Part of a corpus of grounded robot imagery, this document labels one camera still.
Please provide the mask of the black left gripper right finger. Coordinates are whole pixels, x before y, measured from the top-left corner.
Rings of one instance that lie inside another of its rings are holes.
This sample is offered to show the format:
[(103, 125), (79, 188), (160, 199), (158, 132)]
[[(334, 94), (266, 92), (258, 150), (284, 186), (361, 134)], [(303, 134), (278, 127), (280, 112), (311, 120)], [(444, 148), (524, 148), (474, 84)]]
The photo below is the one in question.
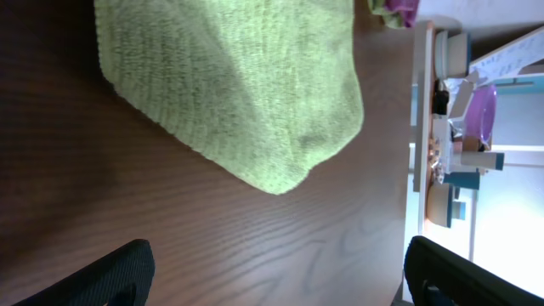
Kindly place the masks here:
[(421, 235), (411, 239), (405, 254), (404, 272), (416, 306), (543, 306), (541, 297)]

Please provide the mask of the light green cloth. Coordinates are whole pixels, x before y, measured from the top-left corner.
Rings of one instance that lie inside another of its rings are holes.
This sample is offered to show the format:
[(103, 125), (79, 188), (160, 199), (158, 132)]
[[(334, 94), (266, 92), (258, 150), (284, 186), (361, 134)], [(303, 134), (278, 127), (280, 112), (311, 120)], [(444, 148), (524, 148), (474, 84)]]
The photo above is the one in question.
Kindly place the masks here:
[(95, 0), (99, 65), (130, 105), (280, 195), (364, 121), (343, 0)]

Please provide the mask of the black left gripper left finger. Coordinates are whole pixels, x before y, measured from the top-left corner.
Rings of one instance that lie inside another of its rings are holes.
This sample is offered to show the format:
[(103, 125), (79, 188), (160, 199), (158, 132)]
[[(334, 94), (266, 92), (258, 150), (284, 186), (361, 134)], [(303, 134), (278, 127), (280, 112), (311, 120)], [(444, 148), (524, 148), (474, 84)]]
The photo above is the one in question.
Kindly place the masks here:
[(150, 243), (137, 239), (14, 306), (144, 306), (154, 274)]

